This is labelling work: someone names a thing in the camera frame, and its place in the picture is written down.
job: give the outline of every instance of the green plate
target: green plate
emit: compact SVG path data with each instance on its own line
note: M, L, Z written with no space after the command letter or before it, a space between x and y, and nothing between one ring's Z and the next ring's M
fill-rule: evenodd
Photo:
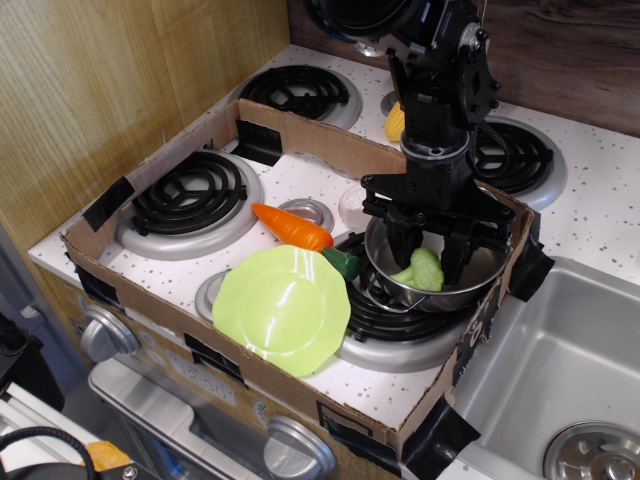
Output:
M350 313L338 271L319 253L283 245L254 253L226 275L213 304L213 323L302 377L340 348Z

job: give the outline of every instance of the wooden panel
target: wooden panel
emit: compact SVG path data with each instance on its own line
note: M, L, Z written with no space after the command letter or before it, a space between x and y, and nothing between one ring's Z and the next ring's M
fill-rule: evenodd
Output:
M22 251L289 43L285 0L0 2L0 220Z
M288 4L293 43L386 68ZM486 12L502 101L640 137L639 2L489 0Z

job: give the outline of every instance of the cardboard tray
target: cardboard tray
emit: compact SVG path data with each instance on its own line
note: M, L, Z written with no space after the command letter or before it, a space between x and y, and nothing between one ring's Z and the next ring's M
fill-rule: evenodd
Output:
M324 412L334 413L341 424L365 426L371 439L391 447L400 458L403 446L425 423L434 406L442 399L448 403L453 402L448 392L471 358L477 343L487 338L491 318L507 292L514 263L529 237L535 214L509 195L485 186L517 214L517 219L511 226L513 253L504 273L494 282L436 380L424 392L402 426L399 429L391 428L349 406L336 403L322 392L246 350L212 326L205 325L179 307L149 293L145 288L101 265L97 260L102 251L114 242L116 214L120 208L203 145L212 141L215 148L220 148L236 139L238 120L279 132L286 152L311 154L354 177L405 171L404 155L393 148L376 144L336 127L239 100L216 114L211 111L205 112L142 162L138 168L116 182L64 235L63 240L68 253L79 267L79 272L82 272L81 279L82 276L97 279L115 294L121 306L153 319L154 323L180 337L188 334L199 339L234 362L242 377L256 388L317 424L327 426L324 413L319 408L319 405L323 405L326 407Z

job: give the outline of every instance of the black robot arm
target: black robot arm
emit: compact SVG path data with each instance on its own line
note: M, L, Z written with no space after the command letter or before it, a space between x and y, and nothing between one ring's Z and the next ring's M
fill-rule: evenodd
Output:
M394 258L408 266L424 231L442 235L445 284L479 247L506 251L515 213L473 180L478 127L498 106L488 33L471 0L304 0L316 19L383 51L405 112L406 173L367 175L364 211L385 220Z

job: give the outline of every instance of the green vegetable toy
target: green vegetable toy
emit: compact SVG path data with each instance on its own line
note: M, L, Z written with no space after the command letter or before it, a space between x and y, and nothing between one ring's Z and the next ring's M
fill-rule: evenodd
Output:
M391 275L396 282L411 288L439 292L444 283L444 273L438 254L429 248L416 248L411 254L411 265Z

